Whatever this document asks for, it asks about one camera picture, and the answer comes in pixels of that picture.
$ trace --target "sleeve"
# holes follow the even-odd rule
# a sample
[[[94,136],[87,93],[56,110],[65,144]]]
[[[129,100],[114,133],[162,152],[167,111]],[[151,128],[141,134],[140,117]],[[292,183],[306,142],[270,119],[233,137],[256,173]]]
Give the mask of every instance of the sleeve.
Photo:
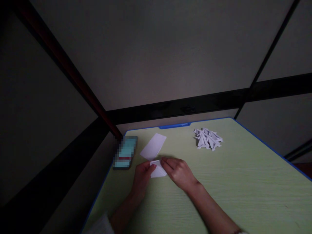
[[[92,227],[85,232],[85,234],[114,234],[114,230],[111,227],[110,221],[108,220],[107,212],[102,215]]]

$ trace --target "light green tabletop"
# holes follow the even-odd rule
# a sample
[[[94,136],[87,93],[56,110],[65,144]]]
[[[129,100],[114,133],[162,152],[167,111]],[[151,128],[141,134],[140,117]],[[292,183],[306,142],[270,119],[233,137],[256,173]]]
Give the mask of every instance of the light green tabletop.
[[[213,152],[197,149],[193,131],[203,127],[223,138],[222,147]],[[135,166],[146,161],[140,152],[155,133],[167,137],[158,157],[185,160],[221,208],[248,233],[312,233],[312,182],[232,118],[128,131],[126,136],[138,136],[132,166],[127,171],[110,169],[84,230],[105,211],[112,214],[128,195]],[[165,176],[150,179],[126,232],[208,231],[186,194]]]

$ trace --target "blue table edge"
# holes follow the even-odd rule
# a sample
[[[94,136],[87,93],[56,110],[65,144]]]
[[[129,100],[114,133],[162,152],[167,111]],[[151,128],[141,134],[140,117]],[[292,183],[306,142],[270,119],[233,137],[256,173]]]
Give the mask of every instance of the blue table edge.
[[[217,119],[210,119],[210,120],[218,120],[218,119],[233,119],[232,117],[224,117],[224,118],[217,118]],[[188,122],[188,123],[179,123],[179,124],[171,124],[171,125],[164,125],[164,126],[156,126],[158,127],[159,129],[168,129],[168,128],[177,128],[177,127],[186,127],[186,126],[190,126],[192,123],[196,123],[196,122],[203,122],[203,121],[210,121],[210,120],[199,120],[199,121],[193,121],[193,122]],[[233,119],[236,123],[238,123],[240,126],[242,126],[244,129],[246,129],[249,133],[251,133],[255,138],[257,138],[259,141],[261,141],[263,144],[265,144],[270,150],[272,150],[274,153],[276,153],[278,156],[280,156],[284,161],[286,161],[289,165],[291,165],[293,168],[295,168],[297,171],[299,171],[302,175],[304,175],[308,180],[310,180],[312,182],[312,179],[310,177],[308,177],[303,171],[301,171],[300,169],[298,169],[294,164],[292,164],[290,161],[288,161],[287,159],[285,159],[283,156],[281,156],[279,153],[277,153],[272,147],[270,147],[267,143],[265,143],[263,140],[261,140],[259,137],[257,137],[255,134],[253,134],[251,131],[249,131],[246,127],[244,127],[242,124],[240,124],[236,119]],[[133,131],[133,130],[140,130],[140,129],[147,129],[147,128],[137,128],[137,129],[131,129],[131,130],[127,130],[126,133],[124,135],[127,134],[128,131]],[[89,210],[89,213],[85,219],[85,222],[81,228],[81,231],[80,231],[80,234],[82,233],[83,229],[85,228],[85,225],[87,223],[87,220],[90,216],[90,213],[93,209],[93,206],[98,198],[98,195],[104,185],[104,182],[106,180],[106,177],[108,175],[108,173],[110,172],[110,169],[111,169],[111,166],[112,166],[113,162],[111,163],[110,165],[110,168],[108,169],[106,175],[105,175],[105,178],[102,182],[102,185],[97,193],[97,196],[95,197],[93,203],[92,203],[92,206]]]

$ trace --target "white paper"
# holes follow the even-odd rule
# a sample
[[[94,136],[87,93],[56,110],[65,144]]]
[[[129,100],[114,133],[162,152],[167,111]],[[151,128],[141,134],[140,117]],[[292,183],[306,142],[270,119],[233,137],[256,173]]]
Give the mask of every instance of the white paper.
[[[195,129],[196,139],[198,139],[197,148],[200,149],[204,147],[206,149],[211,148],[215,151],[216,147],[221,147],[219,142],[223,142],[223,139],[217,135],[216,132],[210,131],[207,128],[202,128],[202,130]]]
[[[166,136],[156,133],[141,151],[140,155],[149,161],[154,160],[161,150],[166,138]]]
[[[150,175],[151,178],[163,177],[167,175],[167,172],[163,169],[162,165],[160,164],[160,160],[151,161],[150,166],[152,164],[155,164],[156,168]]]

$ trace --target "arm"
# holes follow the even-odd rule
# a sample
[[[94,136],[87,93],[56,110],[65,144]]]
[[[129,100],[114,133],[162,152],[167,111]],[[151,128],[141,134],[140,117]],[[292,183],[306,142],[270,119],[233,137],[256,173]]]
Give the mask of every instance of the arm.
[[[240,228],[194,177],[185,161],[162,158],[161,165],[173,182],[189,196],[211,233],[235,234],[240,232]]]
[[[142,202],[150,175],[155,168],[156,165],[150,166],[150,162],[144,162],[136,167],[131,192],[110,218],[110,224],[116,234],[124,231],[132,214]]]

